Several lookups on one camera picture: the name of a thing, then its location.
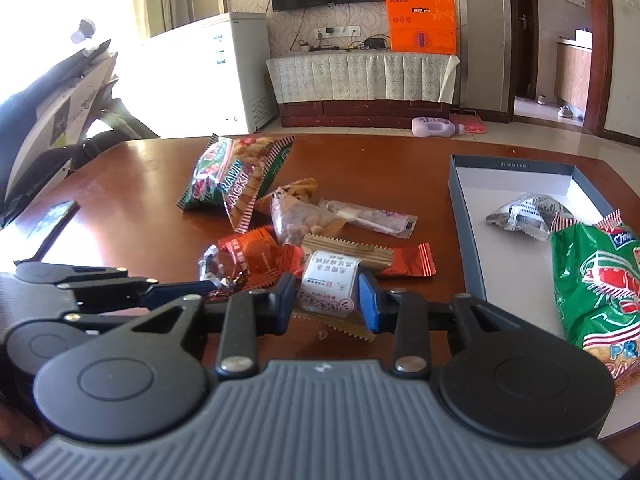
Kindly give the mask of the white labelled brown snack packet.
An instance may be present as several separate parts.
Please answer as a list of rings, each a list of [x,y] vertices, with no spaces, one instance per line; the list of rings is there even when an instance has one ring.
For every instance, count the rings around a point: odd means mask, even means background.
[[[358,312],[358,275],[388,269],[392,250],[316,234],[307,234],[299,249],[292,255],[292,266],[302,269],[294,314],[372,341],[375,336]]]

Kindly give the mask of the green shrimp cracker bag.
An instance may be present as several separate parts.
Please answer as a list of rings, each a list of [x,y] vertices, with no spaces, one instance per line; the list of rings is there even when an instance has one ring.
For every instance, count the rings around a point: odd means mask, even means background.
[[[294,136],[228,138],[213,134],[178,207],[187,211],[221,206],[233,231],[245,233],[256,202],[267,194],[294,142]]]
[[[639,237],[619,211],[595,224],[556,216],[550,231],[565,339],[598,359],[622,393],[639,382]]]

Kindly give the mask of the silver printed snack packet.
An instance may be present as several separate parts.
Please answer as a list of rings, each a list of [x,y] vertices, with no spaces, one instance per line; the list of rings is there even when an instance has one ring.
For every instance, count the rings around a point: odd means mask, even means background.
[[[556,218],[575,219],[574,214],[552,196],[525,194],[488,214],[485,221],[505,231],[521,232],[544,242],[548,240]]]

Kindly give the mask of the red orange snack packet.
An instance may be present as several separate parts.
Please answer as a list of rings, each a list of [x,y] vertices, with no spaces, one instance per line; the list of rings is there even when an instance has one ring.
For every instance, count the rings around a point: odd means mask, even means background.
[[[213,296],[229,296],[243,289],[268,288],[285,273],[300,280],[304,252],[280,245],[272,226],[233,234],[209,246],[198,260],[198,278],[211,282]]]

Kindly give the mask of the red foil snack packet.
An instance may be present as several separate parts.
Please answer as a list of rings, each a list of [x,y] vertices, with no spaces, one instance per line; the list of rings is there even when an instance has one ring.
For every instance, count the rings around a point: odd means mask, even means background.
[[[430,278],[436,272],[431,245],[422,243],[393,248],[392,262],[386,269],[378,272],[378,275],[390,278]]]

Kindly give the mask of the clear long candy packet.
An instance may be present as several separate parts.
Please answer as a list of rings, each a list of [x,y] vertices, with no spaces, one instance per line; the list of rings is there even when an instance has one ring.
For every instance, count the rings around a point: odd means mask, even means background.
[[[342,218],[353,226],[393,237],[409,238],[416,227],[418,217],[412,214],[398,214],[383,209],[375,209],[339,200],[320,200],[319,207]]]

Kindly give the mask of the grey shallow cardboard box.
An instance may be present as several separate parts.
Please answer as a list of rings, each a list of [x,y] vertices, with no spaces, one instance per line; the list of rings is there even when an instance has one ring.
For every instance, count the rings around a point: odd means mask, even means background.
[[[449,192],[468,292],[565,339],[554,300],[550,235],[541,242],[485,218],[525,194],[550,195],[587,224],[617,210],[577,167],[553,162],[454,155]],[[639,383],[616,396],[605,436],[639,422]]]

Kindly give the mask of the clear peanut snack packet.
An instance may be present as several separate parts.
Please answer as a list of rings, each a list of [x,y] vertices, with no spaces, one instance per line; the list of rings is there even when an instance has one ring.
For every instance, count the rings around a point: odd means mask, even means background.
[[[300,179],[275,188],[255,203],[254,211],[270,215],[280,245],[299,246],[307,234],[337,236],[344,228],[341,217],[311,201],[317,188],[316,179]]]

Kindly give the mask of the purple lotion bottle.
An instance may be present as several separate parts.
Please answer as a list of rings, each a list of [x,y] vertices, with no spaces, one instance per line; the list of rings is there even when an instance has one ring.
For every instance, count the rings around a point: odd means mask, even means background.
[[[464,125],[457,125],[449,119],[437,117],[416,117],[411,122],[411,130],[418,138],[451,138],[464,133]]]

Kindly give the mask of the pink floor mat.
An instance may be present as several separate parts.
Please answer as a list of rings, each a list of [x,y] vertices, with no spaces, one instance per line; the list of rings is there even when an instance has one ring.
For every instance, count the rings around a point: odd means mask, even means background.
[[[484,134],[487,131],[483,119],[475,110],[452,108],[449,112],[449,120],[462,133]]]

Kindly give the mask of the white chest freezer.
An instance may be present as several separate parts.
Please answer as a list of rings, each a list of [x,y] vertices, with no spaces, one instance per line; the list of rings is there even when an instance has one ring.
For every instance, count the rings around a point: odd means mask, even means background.
[[[265,15],[220,14],[120,50],[115,91],[164,139],[252,134],[278,114],[269,59]]]

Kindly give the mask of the tv cabinet with lace cloth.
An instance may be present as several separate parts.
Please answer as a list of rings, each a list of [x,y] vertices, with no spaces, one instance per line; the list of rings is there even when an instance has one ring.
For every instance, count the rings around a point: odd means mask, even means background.
[[[270,58],[285,127],[409,128],[419,116],[447,118],[455,55],[351,50]]]

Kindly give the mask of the black set-top box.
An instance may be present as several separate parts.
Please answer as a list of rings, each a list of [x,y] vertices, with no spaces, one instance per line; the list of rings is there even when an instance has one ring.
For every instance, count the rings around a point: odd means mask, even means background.
[[[364,50],[387,50],[387,37],[386,36],[371,36],[363,40],[361,49]]]

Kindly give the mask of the orange gift box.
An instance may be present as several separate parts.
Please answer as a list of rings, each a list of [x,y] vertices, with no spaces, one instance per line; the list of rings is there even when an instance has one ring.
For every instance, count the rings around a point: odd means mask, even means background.
[[[390,48],[397,52],[456,55],[456,0],[385,0]]]

